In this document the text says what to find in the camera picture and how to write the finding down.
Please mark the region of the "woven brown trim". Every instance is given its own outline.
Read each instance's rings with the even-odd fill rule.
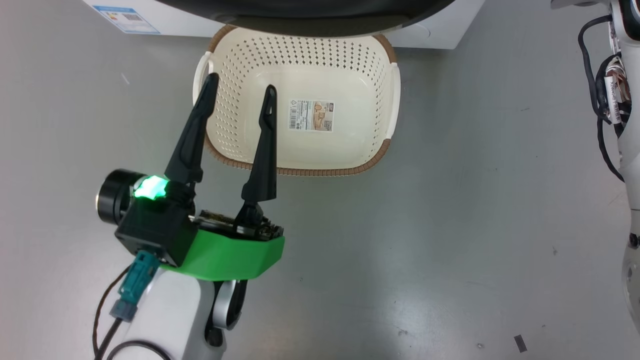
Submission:
[[[236,27],[231,25],[224,25],[220,30],[218,30],[218,32],[213,36],[213,38],[211,38],[211,42],[209,43],[209,51],[213,53],[216,50],[216,47],[218,46],[218,44],[220,43],[220,40],[222,40],[222,38],[225,37],[226,34],[230,33],[233,29],[236,29]],[[374,35],[373,38],[379,41],[380,45],[382,45],[382,47],[385,48],[385,51],[387,52],[387,56],[389,57],[389,62],[395,63],[397,61],[396,53],[394,52],[394,48],[391,46],[391,43],[389,43],[387,38],[385,38],[384,35]],[[374,167],[380,161],[380,159],[382,159],[382,157],[387,153],[389,144],[391,144],[391,139],[384,139],[384,141],[382,141],[382,145],[380,145],[380,149],[378,149],[378,152],[376,152],[373,158],[371,158],[371,160],[367,161],[366,163],[360,165],[359,167],[329,169],[329,170],[312,170],[312,169],[280,168],[279,167],[278,174],[293,175],[293,176],[348,176],[348,175],[359,174],[361,172],[365,172],[370,168]],[[213,155],[214,158],[216,158],[218,161],[222,162],[225,165],[229,165],[237,168],[244,168],[247,170],[251,170],[253,167],[253,164],[233,160],[222,155],[222,153],[218,151],[215,146],[213,146],[213,143],[211,142],[211,139],[209,138],[208,133],[205,135],[205,147],[207,148],[207,150],[209,150],[209,152]]]
[[[389,57],[389,62],[397,63],[396,52],[394,51],[394,47],[391,46],[389,40],[387,40],[387,38],[382,34],[373,35],[373,38],[376,39],[380,43],[380,45],[385,48],[387,56]]]

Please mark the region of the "white appliance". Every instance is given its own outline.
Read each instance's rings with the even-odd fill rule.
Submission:
[[[223,24],[155,0],[83,0],[125,33],[207,37]],[[394,47],[454,49],[484,0],[455,0],[436,15],[385,36]]]

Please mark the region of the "barcode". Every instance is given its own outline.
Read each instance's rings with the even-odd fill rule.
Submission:
[[[296,129],[298,119],[298,108],[289,108],[289,129]]]
[[[122,15],[129,21],[142,21],[142,19],[134,13],[123,13]]]

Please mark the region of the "blue and white sticker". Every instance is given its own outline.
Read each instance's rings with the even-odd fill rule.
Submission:
[[[160,31],[151,26],[136,10],[112,6],[94,6],[94,8],[127,34],[160,34]]]

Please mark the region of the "teal cable connector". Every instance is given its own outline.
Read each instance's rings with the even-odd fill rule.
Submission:
[[[109,312],[114,318],[130,322],[138,310],[138,302],[145,289],[154,278],[160,260],[150,252],[141,250],[136,254],[136,259],[131,264],[127,276],[124,278],[118,293],[118,299]]]

